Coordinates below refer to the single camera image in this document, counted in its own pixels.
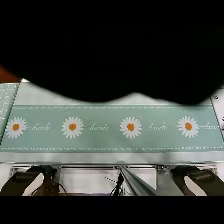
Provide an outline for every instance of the white daisy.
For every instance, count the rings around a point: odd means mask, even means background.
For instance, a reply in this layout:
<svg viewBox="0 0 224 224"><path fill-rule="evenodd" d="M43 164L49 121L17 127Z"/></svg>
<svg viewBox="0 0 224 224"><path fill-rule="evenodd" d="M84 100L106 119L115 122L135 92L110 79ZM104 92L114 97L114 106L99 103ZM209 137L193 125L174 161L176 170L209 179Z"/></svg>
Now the white daisy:
<svg viewBox="0 0 224 224"><path fill-rule="evenodd" d="M23 134L23 131L27 129L26 121L23 118L15 117L8 122L5 131L8 138L17 138Z"/></svg>
<svg viewBox="0 0 224 224"><path fill-rule="evenodd" d="M72 139L82 134L83 126L83 121L78 117L69 117L63 122L62 131L66 135L66 138Z"/></svg>
<svg viewBox="0 0 224 224"><path fill-rule="evenodd" d="M139 136L141 134L142 125L138 119L135 119L134 117L126 117L121 122L121 131L123 131L123 135L126 135L126 138L135 138L136 136Z"/></svg>
<svg viewBox="0 0 224 224"><path fill-rule="evenodd" d="M199 131L199 127L197 122L194 120L194 118L190 117L182 117L178 121L177 127L179 128L178 130L182 132L182 135L185 135L185 137L193 137L197 136Z"/></svg>

